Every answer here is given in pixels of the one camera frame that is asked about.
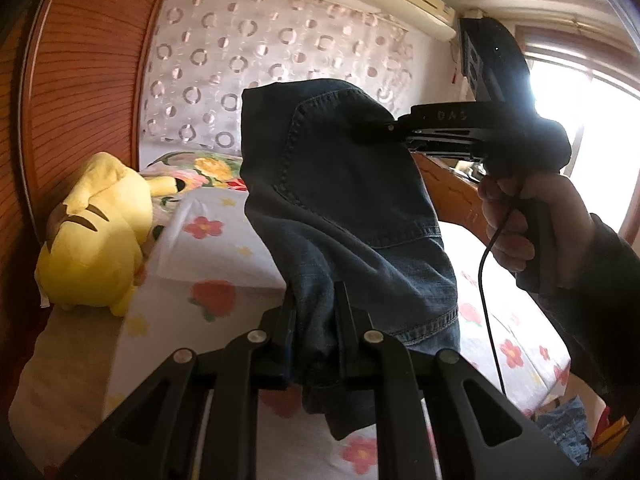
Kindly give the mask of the dark sleeved right forearm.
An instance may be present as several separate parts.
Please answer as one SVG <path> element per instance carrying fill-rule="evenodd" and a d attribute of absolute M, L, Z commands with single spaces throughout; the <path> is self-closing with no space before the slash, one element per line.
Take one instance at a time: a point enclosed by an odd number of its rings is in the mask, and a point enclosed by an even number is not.
<path fill-rule="evenodd" d="M 594 237 L 570 288 L 536 303 L 570 352 L 570 371 L 616 417 L 639 411 L 639 257 L 593 214 Z"/>

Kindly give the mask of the person's right hand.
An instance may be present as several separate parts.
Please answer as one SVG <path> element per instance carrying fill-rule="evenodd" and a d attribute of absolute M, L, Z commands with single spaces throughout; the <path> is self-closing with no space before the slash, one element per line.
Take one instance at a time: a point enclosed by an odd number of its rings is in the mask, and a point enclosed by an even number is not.
<path fill-rule="evenodd" d="M 558 285 L 571 288 L 594 237 L 594 221 L 572 181 L 562 174 L 532 174 L 523 183 L 515 178 L 484 177 L 478 187 L 487 234 L 496 237 L 491 252 L 506 270 L 523 271 L 535 257 L 534 244 L 525 237 L 524 214 L 510 210 L 511 198 L 541 200 L 549 206 L 556 241 Z"/>

